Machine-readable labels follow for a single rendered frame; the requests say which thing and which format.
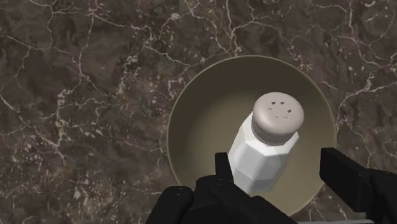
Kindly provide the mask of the beige round bowl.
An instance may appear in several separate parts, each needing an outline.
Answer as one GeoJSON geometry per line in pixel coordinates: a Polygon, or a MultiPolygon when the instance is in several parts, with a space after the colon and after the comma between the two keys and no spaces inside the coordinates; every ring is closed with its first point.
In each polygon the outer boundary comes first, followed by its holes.
{"type": "Polygon", "coordinates": [[[259,96],[283,92],[303,107],[305,120],[292,156],[264,198],[292,215],[321,191],[320,151],[336,147],[331,108],[319,87],[296,67],[271,57],[245,55],[219,61],[183,89],[171,112],[167,151],[180,185],[193,187],[214,174],[214,155],[228,151],[259,96]]]}

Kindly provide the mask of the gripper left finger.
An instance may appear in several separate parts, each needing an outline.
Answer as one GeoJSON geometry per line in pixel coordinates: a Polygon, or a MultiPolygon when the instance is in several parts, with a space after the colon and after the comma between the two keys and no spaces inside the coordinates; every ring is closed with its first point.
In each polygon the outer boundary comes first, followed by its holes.
{"type": "Polygon", "coordinates": [[[215,154],[215,171],[199,178],[194,190],[166,188],[145,224],[296,224],[263,197],[251,197],[233,183],[227,153],[215,154]]]}

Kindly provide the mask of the white salt shaker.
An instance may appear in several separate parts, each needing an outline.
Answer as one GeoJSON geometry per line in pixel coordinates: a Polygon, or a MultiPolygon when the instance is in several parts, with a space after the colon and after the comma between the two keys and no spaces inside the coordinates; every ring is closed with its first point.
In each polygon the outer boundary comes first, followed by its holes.
{"type": "Polygon", "coordinates": [[[288,94],[259,97],[228,152],[233,182],[246,193],[272,189],[286,167],[304,121],[300,103],[288,94]]]}

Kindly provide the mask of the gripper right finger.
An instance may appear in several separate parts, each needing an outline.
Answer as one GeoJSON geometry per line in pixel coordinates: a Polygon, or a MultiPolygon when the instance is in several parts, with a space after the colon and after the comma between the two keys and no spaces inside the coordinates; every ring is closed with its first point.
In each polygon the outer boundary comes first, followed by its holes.
{"type": "Polygon", "coordinates": [[[335,148],[322,148],[319,176],[354,212],[375,224],[397,224],[397,174],[359,165],[335,148]]]}

